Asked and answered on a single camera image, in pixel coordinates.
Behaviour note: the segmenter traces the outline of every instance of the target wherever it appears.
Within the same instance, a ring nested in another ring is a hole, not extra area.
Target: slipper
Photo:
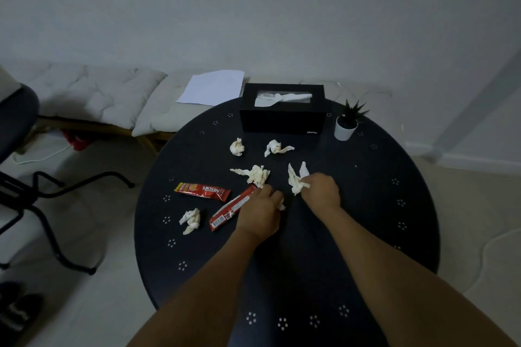
[[[5,281],[0,283],[0,313],[18,299],[22,290],[23,286],[19,282]]]
[[[0,341],[2,347],[12,347],[23,331],[34,322],[43,307],[39,294],[24,295],[0,313]]]

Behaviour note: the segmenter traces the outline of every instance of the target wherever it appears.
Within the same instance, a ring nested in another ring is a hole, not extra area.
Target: shoe
[[[22,295],[23,286],[19,282],[5,281],[0,283],[0,313]]]
[[[0,313],[0,344],[12,347],[23,332],[38,317],[43,307],[43,296],[24,295]]]

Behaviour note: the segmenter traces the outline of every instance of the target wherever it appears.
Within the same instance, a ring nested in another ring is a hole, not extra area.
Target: forearm
[[[244,271],[258,242],[233,232],[226,244],[157,311],[129,347],[225,346]]]
[[[368,232],[341,208],[322,216],[391,346],[515,345],[438,276]]]

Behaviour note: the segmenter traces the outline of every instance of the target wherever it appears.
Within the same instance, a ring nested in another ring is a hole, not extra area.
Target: tiled floor
[[[59,135],[47,134],[23,160],[43,158],[65,146]],[[516,231],[521,227],[521,178],[415,161],[439,214],[439,275],[459,291],[470,288],[466,296],[521,343],[521,232]],[[68,149],[37,163],[16,165],[9,159],[0,169],[24,181],[43,170],[68,182],[114,170],[141,183],[152,163],[135,140],[118,138],[97,141],[83,152]],[[63,197],[38,201],[70,259],[90,266],[101,263],[94,276],[62,268],[30,213],[0,237],[0,261],[12,263],[11,269],[0,272],[0,281],[22,280],[29,292],[43,292],[47,301],[20,345],[124,346],[150,317],[154,308],[134,257],[138,194],[139,186],[129,190],[109,177]],[[0,225],[13,216],[0,207]],[[508,231],[512,232],[494,239]]]

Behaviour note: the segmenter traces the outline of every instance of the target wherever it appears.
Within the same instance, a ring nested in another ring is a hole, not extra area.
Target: wooden bench frame
[[[42,128],[73,129],[105,134],[117,134],[119,136],[132,136],[132,129],[125,129],[115,125],[72,120],[70,118],[44,117],[39,115],[36,120],[36,131]],[[139,141],[141,146],[146,148],[150,153],[157,156],[165,142],[172,139],[174,135],[175,133],[170,132],[155,132],[137,136],[136,140]]]

